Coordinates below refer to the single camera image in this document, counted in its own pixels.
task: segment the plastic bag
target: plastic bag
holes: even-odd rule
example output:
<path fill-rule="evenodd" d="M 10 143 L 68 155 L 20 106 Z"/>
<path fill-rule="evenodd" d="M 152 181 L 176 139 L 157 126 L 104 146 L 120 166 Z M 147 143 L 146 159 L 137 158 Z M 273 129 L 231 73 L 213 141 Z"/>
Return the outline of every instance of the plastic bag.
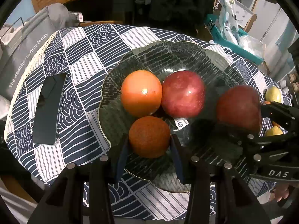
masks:
<path fill-rule="evenodd" d="M 218 0 L 215 7 L 217 7 L 219 3 L 222 6 L 219 15 L 220 33 L 223 38 L 238 45 L 240 37 L 235 0 Z"/>
<path fill-rule="evenodd" d="M 250 35 L 241 36 L 239 46 L 257 57 L 264 58 L 266 45 Z"/>

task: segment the blue wall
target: blue wall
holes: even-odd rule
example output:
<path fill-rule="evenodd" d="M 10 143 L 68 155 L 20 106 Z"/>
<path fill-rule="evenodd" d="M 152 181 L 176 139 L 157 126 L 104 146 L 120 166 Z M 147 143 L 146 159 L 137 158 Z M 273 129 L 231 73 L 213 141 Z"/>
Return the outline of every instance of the blue wall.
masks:
<path fill-rule="evenodd" d="M 22 0 L 17 7 L 10 14 L 8 19 L 6 20 L 6 24 L 13 24 L 19 17 L 22 17 L 25 22 L 28 18 L 35 15 L 35 11 L 33 9 L 33 5 L 31 0 Z M 15 28 L 21 26 L 21 20 L 17 21 L 14 25 Z"/>

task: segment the tag on plate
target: tag on plate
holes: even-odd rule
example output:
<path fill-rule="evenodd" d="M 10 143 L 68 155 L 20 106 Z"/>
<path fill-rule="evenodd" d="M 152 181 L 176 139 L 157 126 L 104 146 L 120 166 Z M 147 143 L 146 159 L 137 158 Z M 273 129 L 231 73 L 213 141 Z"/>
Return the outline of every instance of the tag on plate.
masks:
<path fill-rule="evenodd" d="M 189 124 L 189 122 L 186 119 L 174 119 L 176 127 L 181 130 L 184 128 L 186 125 Z"/>

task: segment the orange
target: orange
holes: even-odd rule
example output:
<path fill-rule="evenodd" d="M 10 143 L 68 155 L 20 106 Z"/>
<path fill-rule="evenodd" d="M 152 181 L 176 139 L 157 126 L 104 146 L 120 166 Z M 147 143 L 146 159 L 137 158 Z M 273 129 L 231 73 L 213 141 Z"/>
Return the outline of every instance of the orange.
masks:
<path fill-rule="evenodd" d="M 169 146 L 170 129 L 161 119 L 146 116 L 136 120 L 129 130 L 133 152 L 141 157 L 162 156 Z"/>
<path fill-rule="evenodd" d="M 139 70 L 129 74 L 121 87 L 121 102 L 133 116 L 152 115 L 160 107 L 162 85 L 150 71 Z"/>

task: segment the patterned tablecloth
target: patterned tablecloth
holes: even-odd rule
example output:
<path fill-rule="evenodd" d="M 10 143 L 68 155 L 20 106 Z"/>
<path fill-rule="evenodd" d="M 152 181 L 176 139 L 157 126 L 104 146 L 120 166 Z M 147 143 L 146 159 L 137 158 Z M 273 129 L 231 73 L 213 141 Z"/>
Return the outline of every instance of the patterned tablecloth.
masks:
<path fill-rule="evenodd" d="M 4 137 L 13 155 L 29 172 L 51 184 L 70 162 L 86 164 L 109 150 L 97 122 L 101 87 L 105 75 L 116 67 L 128 51 L 157 40 L 191 41 L 222 55 L 254 87 L 263 100 L 267 88 L 277 84 L 256 66 L 231 50 L 184 34 L 148 27 L 92 25 L 55 32 L 37 52 L 18 84 L 6 121 Z M 58 144 L 32 142 L 32 127 L 37 100 L 47 76 L 66 72 L 57 131 Z M 282 100 L 290 98 L 282 92 Z M 261 135 L 271 126 L 263 119 Z M 244 159 L 237 170 L 246 176 Z M 272 188 L 272 182 L 246 178 L 256 195 Z M 122 180 L 110 186 L 113 214 L 136 219 L 184 218 L 189 193 L 170 193 L 124 173 Z M 210 214 L 215 214 L 215 186 L 211 186 Z M 88 206 L 88 182 L 84 185 L 84 205 Z"/>

